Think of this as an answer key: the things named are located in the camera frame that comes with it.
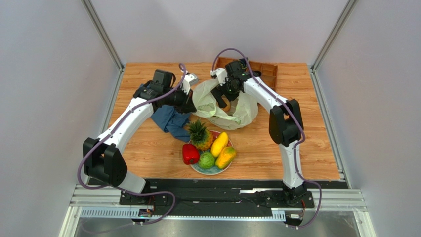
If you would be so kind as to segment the fake red fruit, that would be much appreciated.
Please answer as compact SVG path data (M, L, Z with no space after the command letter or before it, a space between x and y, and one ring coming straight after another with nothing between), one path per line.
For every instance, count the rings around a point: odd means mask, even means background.
M184 144L182 146L182 160L185 165L196 164L200 159L197 148L192 144Z

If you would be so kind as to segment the fake green yellow fruit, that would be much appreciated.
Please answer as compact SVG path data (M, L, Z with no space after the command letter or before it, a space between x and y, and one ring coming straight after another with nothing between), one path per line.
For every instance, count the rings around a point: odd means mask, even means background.
M236 157L237 151L233 147L225 147L215 161L219 169L225 169Z

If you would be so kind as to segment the pale yellow plastic bag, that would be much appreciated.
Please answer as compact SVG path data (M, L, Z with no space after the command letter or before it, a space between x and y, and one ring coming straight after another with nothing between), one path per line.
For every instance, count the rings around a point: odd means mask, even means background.
M232 102L223 96L226 107L221 108L211 94L211 90L218 85L216 79L210 79L193 89L192 99L196 107L194 115L207 119L225 130L236 130L251 124L258 114L257 101L250 95L240 92Z

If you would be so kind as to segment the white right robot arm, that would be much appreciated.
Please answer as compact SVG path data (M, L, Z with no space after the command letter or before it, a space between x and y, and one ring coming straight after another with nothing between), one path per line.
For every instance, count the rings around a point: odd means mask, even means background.
M288 206L305 205L307 187L301 174L300 144L305 140L300 105L278 95L260 78L247 59L232 61L223 68L212 67L210 75L218 80L212 94L220 104L225 96L232 101L241 93L250 95L269 113L269 135L279 146L283 166L281 199Z

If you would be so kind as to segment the fake pineapple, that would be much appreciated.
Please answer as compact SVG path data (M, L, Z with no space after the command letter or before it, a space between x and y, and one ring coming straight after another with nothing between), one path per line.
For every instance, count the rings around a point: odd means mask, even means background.
M204 122L197 119L195 122L189 123L187 127L190 143L198 150L205 151L212 146L214 142L213 134Z

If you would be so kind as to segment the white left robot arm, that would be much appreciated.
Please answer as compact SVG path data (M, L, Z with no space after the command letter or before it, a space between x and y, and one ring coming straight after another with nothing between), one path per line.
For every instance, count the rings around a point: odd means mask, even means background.
M134 93L128 107L119 118L97 138L83 143L83 160L78 173L130 194L139 195L146 180L128 170L122 153L138 128L163 105L173 106L179 113L192 113L191 87L198 77L180 68L183 76L178 84L175 74L157 69L152 80L142 84Z

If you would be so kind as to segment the fake orange peach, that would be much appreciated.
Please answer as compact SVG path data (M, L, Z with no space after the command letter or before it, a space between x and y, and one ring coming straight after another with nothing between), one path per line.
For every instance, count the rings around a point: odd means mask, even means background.
M225 111L226 113L229 113L229 111L231 110L231 102L227 99L227 98L222 98L224 103L226 104L225 107L222 108L223 111Z

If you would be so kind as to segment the fake yellow mango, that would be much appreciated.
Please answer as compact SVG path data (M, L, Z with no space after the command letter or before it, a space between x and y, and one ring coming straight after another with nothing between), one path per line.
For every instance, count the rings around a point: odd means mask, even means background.
M222 132L218 135L218 137L214 140L212 147L211 147L211 154L214 158L218 157L222 150L228 145L229 143L229 136L226 132Z

